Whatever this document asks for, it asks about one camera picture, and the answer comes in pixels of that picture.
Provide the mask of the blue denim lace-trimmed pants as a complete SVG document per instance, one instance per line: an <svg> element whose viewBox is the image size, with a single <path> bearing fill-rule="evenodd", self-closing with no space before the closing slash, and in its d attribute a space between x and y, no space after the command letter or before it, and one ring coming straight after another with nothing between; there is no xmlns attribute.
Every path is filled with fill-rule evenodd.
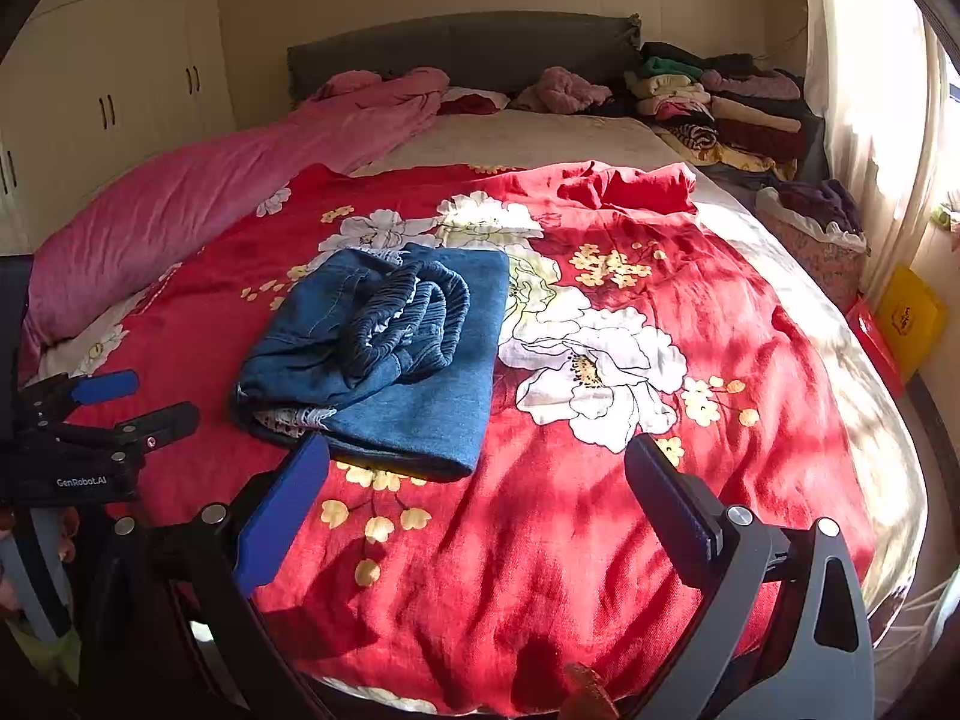
<svg viewBox="0 0 960 720"><path fill-rule="evenodd" d="M509 288L501 250L340 250L301 280L239 368L249 433L427 481L475 472Z"/></svg>

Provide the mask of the beige bed sheet mattress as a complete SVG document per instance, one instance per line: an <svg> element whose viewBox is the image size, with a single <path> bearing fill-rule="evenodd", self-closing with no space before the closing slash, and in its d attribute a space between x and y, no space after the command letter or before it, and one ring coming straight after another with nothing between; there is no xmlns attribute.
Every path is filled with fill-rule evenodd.
<svg viewBox="0 0 960 720"><path fill-rule="evenodd" d="M89 422L199 405L140 483L143 518L181 522L280 458L228 398L291 289L340 250L407 244L508 255L485 444L452 484L335 459L256 596L304 674L443 715L555 709L571 661L641 689L697 597L626 486L636 433L770 522L834 518L889 622L928 518L903 419L802 266L640 122L441 117L350 174L311 164L41 367L139 372Z"/></svg>

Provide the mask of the pink rolled quilt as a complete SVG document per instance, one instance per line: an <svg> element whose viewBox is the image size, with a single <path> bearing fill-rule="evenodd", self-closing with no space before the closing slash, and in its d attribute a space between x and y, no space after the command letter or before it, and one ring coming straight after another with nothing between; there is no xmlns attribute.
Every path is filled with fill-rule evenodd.
<svg viewBox="0 0 960 720"><path fill-rule="evenodd" d="M34 255L18 380L44 349L153 283L311 164L350 174L436 117L449 76L421 67L384 80L332 76L291 114L156 156L106 187Z"/></svg>

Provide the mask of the red floral blanket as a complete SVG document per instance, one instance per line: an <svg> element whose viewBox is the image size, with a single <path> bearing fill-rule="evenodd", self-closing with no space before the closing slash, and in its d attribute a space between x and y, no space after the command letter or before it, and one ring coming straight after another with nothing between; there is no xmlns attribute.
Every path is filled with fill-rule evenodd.
<svg viewBox="0 0 960 720"><path fill-rule="evenodd" d="M678 164L311 166L93 349L193 436L140 476L174 525L319 431L324 486L254 596L302 674L444 713L555 709L578 661L641 689L697 604L623 469L652 437L768 522L875 535L814 345L701 224Z"/></svg>

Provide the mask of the cream wardrobe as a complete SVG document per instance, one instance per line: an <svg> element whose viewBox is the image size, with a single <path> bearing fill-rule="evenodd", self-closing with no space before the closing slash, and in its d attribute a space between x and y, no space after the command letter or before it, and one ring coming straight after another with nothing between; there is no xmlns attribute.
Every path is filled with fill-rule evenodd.
<svg viewBox="0 0 960 720"><path fill-rule="evenodd" d="M218 0L39 0L2 62L2 249L151 156L235 130Z"/></svg>

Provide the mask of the laundry basket with clothes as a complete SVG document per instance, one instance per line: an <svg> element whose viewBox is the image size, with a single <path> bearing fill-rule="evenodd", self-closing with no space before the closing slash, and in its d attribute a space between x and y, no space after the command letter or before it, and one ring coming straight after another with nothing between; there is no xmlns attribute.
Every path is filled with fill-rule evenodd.
<svg viewBox="0 0 960 720"><path fill-rule="evenodd" d="M859 296L869 255L861 216L836 179L760 188L755 215L841 312Z"/></svg>

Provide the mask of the pile of folded clothes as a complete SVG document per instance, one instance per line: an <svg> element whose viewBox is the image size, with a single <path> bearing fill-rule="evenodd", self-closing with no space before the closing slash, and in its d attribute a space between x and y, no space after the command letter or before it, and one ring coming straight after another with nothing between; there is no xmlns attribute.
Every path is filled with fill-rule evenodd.
<svg viewBox="0 0 960 720"><path fill-rule="evenodd" d="M636 117L684 160L739 184L818 182L830 174L825 124L804 80L748 54L698 57L646 43L623 72Z"/></svg>

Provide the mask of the dark grey headboard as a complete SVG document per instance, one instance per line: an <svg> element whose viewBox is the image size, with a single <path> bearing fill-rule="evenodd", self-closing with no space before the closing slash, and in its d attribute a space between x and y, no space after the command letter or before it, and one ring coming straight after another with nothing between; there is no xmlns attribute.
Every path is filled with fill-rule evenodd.
<svg viewBox="0 0 960 720"><path fill-rule="evenodd" d="M455 86L508 96L550 67L608 85L640 54L642 27L638 15L561 11L457 13L371 26L288 47L288 93L299 104L342 71L397 78L418 67L443 70Z"/></svg>

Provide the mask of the pink fuzzy garment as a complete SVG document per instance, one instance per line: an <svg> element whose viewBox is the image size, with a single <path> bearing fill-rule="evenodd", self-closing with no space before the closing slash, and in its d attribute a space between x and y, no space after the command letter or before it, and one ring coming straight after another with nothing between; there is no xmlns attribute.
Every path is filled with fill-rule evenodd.
<svg viewBox="0 0 960 720"><path fill-rule="evenodd" d="M512 99L511 105L540 114L574 115L603 106L610 98L612 91L608 86L594 85L563 67L550 67L542 71L534 85Z"/></svg>

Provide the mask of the cream curtain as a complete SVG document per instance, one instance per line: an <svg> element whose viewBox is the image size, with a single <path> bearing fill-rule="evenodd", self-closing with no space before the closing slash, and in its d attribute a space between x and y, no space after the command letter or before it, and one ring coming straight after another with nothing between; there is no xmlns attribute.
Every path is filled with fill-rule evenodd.
<svg viewBox="0 0 960 720"><path fill-rule="evenodd" d="M946 201L947 55L916 0L807 0L805 101L859 208L861 291L877 305Z"/></svg>

